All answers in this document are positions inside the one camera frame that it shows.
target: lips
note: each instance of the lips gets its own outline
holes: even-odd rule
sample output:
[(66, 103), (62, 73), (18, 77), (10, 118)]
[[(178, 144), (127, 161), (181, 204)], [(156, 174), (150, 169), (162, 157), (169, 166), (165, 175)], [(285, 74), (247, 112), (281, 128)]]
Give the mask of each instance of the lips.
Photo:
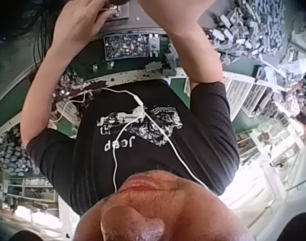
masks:
[(118, 190), (120, 192), (128, 191), (154, 191), (163, 189), (163, 185), (156, 179), (148, 176), (134, 176), (128, 178), (121, 188)]

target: hand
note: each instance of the hand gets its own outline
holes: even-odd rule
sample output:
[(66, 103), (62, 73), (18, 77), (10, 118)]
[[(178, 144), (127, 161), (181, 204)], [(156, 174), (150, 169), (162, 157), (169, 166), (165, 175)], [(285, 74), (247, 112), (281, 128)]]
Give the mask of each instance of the hand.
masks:
[(102, 11), (106, 0), (70, 0), (55, 26), (50, 50), (72, 60), (99, 32), (105, 21), (116, 13)]
[(138, 0), (144, 11), (168, 34), (182, 34), (197, 25), (215, 0)]

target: sleeve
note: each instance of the sleeve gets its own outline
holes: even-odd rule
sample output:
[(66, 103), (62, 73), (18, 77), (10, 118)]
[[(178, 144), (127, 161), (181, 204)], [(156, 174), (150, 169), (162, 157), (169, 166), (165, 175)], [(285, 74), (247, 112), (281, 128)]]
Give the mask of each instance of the sleeve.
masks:
[(222, 195), (239, 169), (240, 157), (230, 118), (225, 85), (221, 82), (201, 83), (191, 93), (191, 111), (210, 141), (213, 191)]
[(44, 129), (27, 145), (28, 155), (46, 176), (60, 197), (69, 203), (73, 177), (75, 140), (53, 129)]

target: white earphone cable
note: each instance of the white earphone cable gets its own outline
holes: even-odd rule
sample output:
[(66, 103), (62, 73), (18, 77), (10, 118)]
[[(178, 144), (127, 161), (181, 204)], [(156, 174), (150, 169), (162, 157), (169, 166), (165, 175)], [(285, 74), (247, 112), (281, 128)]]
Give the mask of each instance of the white earphone cable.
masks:
[(173, 142), (171, 141), (171, 139), (168, 137), (167, 134), (165, 134), (165, 132), (162, 130), (161, 127), (159, 127), (159, 125), (144, 111), (145, 116), (159, 129), (159, 131), (161, 132), (161, 134), (163, 134), (163, 136), (165, 136), (165, 138), (168, 140), (168, 142), (170, 143), (174, 153), (176, 154), (177, 158), (180, 160), (180, 162), (182, 163), (182, 165), (186, 168), (186, 170), (188, 171), (188, 173), (191, 175), (191, 177), (197, 181), (199, 184), (201, 184), (204, 188), (209, 189), (201, 180), (199, 180), (189, 169), (189, 167), (187, 166), (187, 164), (185, 163), (185, 161), (183, 161), (183, 159), (179, 156)]
[(68, 106), (68, 104), (70, 104), (70, 103), (84, 103), (84, 102), (85, 102), (85, 99), (86, 99), (86, 94), (87, 94), (87, 92), (85, 92), (85, 94), (83, 94), (83, 100), (82, 100), (82, 101), (80, 101), (80, 100), (70, 100), (70, 101), (68, 101), (68, 102), (64, 105), (64, 107), (63, 107), (63, 109), (62, 109), (62, 113), (61, 113), (60, 117), (59, 117), (58, 119), (55, 119), (55, 120), (50, 120), (50, 122), (52, 122), (52, 123), (57, 123), (57, 122), (59, 122), (59, 121), (62, 119), (64, 110), (66, 109), (66, 107)]
[(135, 123), (137, 122), (140, 118), (144, 118), (144, 104), (142, 103), (142, 101), (140, 100), (140, 98), (127, 91), (127, 90), (121, 90), (121, 91), (118, 91), (118, 90), (113, 90), (113, 89), (108, 89), (108, 88), (102, 88), (104, 90), (109, 90), (111, 92), (114, 92), (114, 93), (127, 93), (127, 94), (130, 94), (134, 99), (135, 101), (139, 104), (139, 106), (142, 108), (142, 112), (141, 114), (134, 120), (132, 120), (131, 122), (127, 123), (121, 130), (121, 132), (119, 132), (117, 138), (115, 139), (114, 143), (113, 143), (113, 157), (114, 157), (114, 161), (115, 161), (115, 169), (114, 169), (114, 174), (113, 174), (113, 183), (114, 183), (114, 189), (115, 189), (115, 192), (117, 192), (117, 184), (116, 184), (116, 173), (117, 173), (117, 167), (118, 167), (118, 163), (117, 163), (117, 158), (116, 158), (116, 142), (118, 142), (119, 138), (121, 137), (122, 133), (127, 129), (127, 127), (129, 127), (132, 123)]
[[(134, 120), (132, 120), (131, 122), (127, 123), (123, 129), (121, 130), (121, 132), (119, 132), (115, 142), (118, 141), (118, 139), (120, 138), (120, 136), (122, 135), (122, 133), (126, 130), (127, 127), (129, 127), (132, 123), (134, 122), (137, 122), (140, 118), (144, 118), (144, 116), (146, 116), (158, 129), (159, 131), (161, 132), (161, 134), (163, 136), (165, 136), (165, 138), (167, 139), (167, 141), (170, 143), (174, 153), (176, 154), (177, 158), (179, 159), (179, 161), (181, 162), (181, 164), (186, 168), (186, 170), (188, 171), (188, 173), (191, 175), (191, 177), (197, 181), (199, 184), (201, 184), (205, 189), (208, 189), (208, 187), (201, 181), (199, 180), (192, 172), (191, 170), (189, 169), (189, 167), (187, 166), (187, 164), (183, 161), (183, 159), (180, 157), (180, 155), (178, 154), (173, 142), (171, 141), (171, 139), (167, 136), (167, 134), (165, 134), (165, 132), (163, 131), (163, 129), (144, 111), (144, 104), (143, 102), (141, 101), (141, 99), (127, 91), (127, 90), (113, 90), (113, 89), (109, 89), (109, 88), (102, 88), (104, 90), (108, 90), (108, 91), (111, 91), (111, 92), (114, 92), (114, 93), (127, 93), (127, 94), (130, 94), (134, 99), (135, 101), (138, 103), (139, 106), (141, 106), (142, 108), (142, 112), (141, 114)], [(113, 157), (114, 157), (114, 161), (115, 161), (115, 169), (114, 169), (114, 174), (113, 174), (113, 183), (114, 183), (114, 188), (115, 188), (115, 192), (117, 192), (117, 185), (116, 185), (116, 173), (117, 173), (117, 166), (118, 166), (118, 163), (117, 163), (117, 159), (116, 159), (116, 146), (113, 144)]]

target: skin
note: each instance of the skin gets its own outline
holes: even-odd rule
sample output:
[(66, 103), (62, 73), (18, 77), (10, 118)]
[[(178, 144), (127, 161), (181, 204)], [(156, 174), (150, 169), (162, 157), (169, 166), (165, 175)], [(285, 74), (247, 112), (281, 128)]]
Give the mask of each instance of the skin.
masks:
[(209, 190), (164, 171), (143, 175), (159, 188), (120, 192), (132, 176), (82, 217), (74, 240), (253, 240)]
[[(222, 81), (216, 51), (197, 21), (213, 0), (139, 0), (174, 43), (191, 88)], [(59, 16), (54, 39), (22, 110), (23, 145), (44, 130), (52, 93), (70, 61), (95, 37), (114, 11), (104, 0), (72, 0)], [(75, 241), (252, 240), (237, 217), (209, 190), (164, 171), (131, 176), (117, 193), (80, 220)]]

